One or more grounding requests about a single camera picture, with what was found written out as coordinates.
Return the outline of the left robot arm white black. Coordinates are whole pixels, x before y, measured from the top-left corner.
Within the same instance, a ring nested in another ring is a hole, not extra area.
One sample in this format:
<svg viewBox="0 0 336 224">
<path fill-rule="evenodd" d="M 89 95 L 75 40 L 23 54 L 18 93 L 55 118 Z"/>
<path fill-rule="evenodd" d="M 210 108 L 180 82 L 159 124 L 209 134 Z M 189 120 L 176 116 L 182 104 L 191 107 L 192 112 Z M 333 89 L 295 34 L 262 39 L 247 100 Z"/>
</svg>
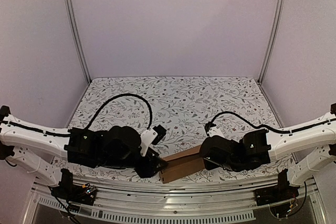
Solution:
<svg viewBox="0 0 336 224">
<path fill-rule="evenodd" d="M 113 126 L 107 131 L 45 127 L 22 121 L 8 106 L 1 106 L 1 159 L 22 167 L 47 186 L 58 186 L 67 200 L 77 197 L 77 186 L 61 181 L 67 172 L 45 161 L 37 151 L 89 168 L 133 169 L 140 178 L 151 178 L 167 167 L 150 147 L 165 134 L 161 125 L 141 134 L 129 126 Z"/>
</svg>

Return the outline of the brown cardboard box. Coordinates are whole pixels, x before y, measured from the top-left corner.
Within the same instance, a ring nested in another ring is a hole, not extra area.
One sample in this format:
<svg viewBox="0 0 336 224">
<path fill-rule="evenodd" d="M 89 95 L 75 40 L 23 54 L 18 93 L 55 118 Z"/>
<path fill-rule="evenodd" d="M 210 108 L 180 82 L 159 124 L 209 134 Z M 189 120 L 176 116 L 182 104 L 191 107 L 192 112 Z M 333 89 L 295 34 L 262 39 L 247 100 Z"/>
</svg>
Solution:
<svg viewBox="0 0 336 224">
<path fill-rule="evenodd" d="M 200 157 L 201 145 L 163 157 L 168 163 L 167 167 L 159 172 L 162 183 L 167 184 L 186 176 L 195 174 L 205 168 L 204 161 Z"/>
</svg>

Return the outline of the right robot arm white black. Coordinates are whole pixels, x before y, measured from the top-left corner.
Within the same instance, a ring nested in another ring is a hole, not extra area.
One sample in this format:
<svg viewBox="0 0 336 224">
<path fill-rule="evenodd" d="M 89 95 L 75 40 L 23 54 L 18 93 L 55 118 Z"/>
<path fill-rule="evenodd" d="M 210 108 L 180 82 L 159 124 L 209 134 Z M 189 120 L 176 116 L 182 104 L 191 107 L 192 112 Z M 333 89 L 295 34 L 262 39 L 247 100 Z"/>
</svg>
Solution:
<svg viewBox="0 0 336 224">
<path fill-rule="evenodd" d="M 269 164 L 288 154 L 313 149 L 299 163 L 278 175 L 278 185 L 271 190 L 276 201 L 291 194 L 325 166 L 335 162 L 335 104 L 330 111 L 312 121 L 275 129 L 268 125 L 252 125 L 253 131 L 239 141 L 224 138 L 213 121 L 205 125 L 206 139 L 199 149 L 200 157 L 216 167 L 240 172 Z"/>
</svg>

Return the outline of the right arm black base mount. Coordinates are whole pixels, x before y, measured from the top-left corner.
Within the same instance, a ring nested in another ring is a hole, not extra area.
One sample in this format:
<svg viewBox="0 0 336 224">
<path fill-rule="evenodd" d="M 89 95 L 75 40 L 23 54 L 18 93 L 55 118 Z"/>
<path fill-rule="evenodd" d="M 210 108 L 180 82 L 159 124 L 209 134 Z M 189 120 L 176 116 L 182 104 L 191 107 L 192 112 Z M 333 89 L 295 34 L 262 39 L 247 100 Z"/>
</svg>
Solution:
<svg viewBox="0 0 336 224">
<path fill-rule="evenodd" d="M 278 174 L 277 184 L 254 190 L 257 206 L 265 206 L 285 200 L 296 200 L 299 196 L 299 186 L 291 186 L 287 176 L 288 169 Z"/>
</svg>

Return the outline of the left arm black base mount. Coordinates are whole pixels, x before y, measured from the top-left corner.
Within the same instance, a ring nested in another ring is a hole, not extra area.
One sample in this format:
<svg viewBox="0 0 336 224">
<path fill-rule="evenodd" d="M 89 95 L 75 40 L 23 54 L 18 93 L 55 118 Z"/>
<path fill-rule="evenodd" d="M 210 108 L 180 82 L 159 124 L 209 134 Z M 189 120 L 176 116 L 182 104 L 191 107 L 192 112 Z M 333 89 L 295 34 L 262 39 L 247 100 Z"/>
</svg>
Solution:
<svg viewBox="0 0 336 224">
<path fill-rule="evenodd" d="M 75 185 L 73 174 L 68 169 L 62 168 L 60 171 L 61 180 L 58 182 L 58 186 L 51 188 L 51 195 L 64 199 L 67 203 L 76 202 L 93 206 L 98 192 L 97 187 L 90 183 Z"/>
</svg>

